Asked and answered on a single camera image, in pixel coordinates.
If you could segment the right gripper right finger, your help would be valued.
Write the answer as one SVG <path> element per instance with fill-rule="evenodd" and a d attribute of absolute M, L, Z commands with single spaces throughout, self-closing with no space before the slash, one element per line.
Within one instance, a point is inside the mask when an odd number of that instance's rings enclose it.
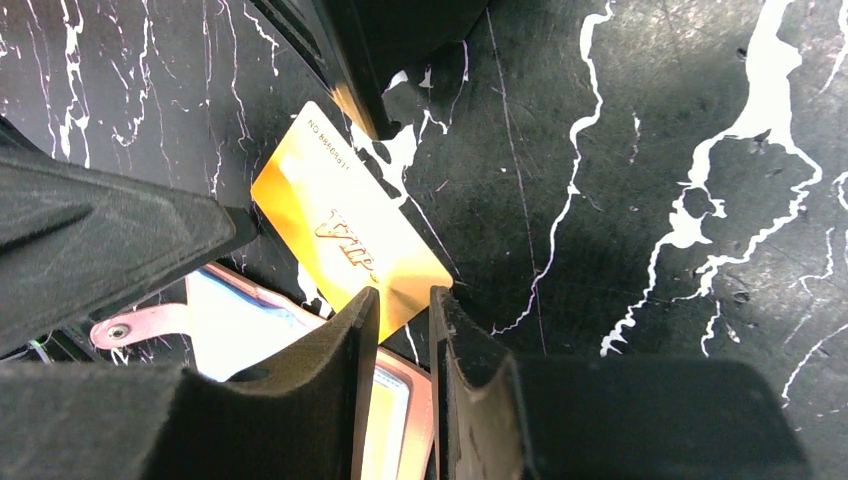
<path fill-rule="evenodd" d="M 441 479 L 809 479 L 765 379 L 726 360 L 522 355 L 431 291 Z"/>

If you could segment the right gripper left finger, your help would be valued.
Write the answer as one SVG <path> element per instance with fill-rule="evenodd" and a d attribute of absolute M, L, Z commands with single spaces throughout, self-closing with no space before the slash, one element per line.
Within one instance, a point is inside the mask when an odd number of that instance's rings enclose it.
<path fill-rule="evenodd" d="M 1 367 L 5 479 L 357 479 L 380 298 L 216 382 L 174 364 Z"/>

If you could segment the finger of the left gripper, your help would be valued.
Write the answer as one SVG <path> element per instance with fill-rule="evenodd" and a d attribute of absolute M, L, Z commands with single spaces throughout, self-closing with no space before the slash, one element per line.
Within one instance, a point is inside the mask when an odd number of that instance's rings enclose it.
<path fill-rule="evenodd" d="M 105 320 L 250 243 L 253 215 L 52 159 L 1 124 L 1 349 Z"/>

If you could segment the gold VIP card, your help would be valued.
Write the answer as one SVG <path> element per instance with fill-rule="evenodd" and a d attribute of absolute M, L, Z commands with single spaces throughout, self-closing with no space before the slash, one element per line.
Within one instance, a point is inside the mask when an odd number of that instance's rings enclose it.
<path fill-rule="evenodd" d="M 376 367 L 371 392 L 361 478 L 395 480 L 410 397 L 408 385 Z"/>
<path fill-rule="evenodd" d="M 313 101 L 294 118 L 251 195 L 335 311 L 363 288 L 380 297 L 379 341 L 453 278 Z"/>

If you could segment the black card tray box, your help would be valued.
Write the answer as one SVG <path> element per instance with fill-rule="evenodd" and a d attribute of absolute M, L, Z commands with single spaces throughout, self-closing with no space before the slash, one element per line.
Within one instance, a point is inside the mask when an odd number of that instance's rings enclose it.
<path fill-rule="evenodd" d="M 254 0 L 342 112 L 372 140 L 400 130 L 382 100 L 396 73 L 466 38 L 486 0 Z"/>

